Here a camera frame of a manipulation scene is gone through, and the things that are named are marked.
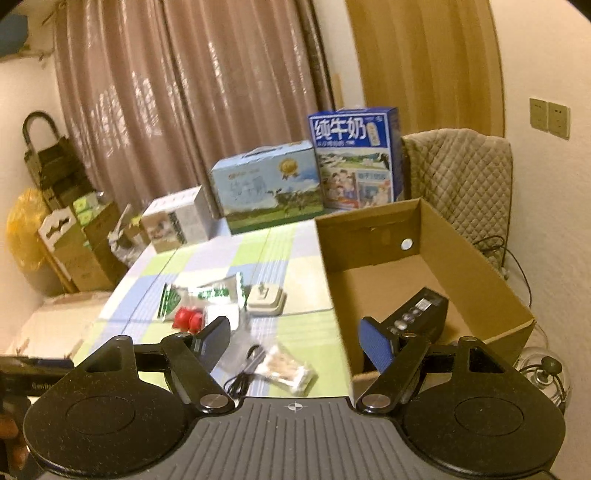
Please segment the person left hand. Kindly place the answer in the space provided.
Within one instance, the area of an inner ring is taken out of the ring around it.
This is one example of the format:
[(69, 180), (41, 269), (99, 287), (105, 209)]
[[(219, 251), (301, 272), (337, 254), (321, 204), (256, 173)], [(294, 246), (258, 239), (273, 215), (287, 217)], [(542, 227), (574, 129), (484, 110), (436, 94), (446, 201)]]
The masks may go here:
[(5, 412), (0, 416), (0, 436), (6, 449), (8, 467), (12, 470), (21, 470), (29, 451), (17, 423), (10, 414)]

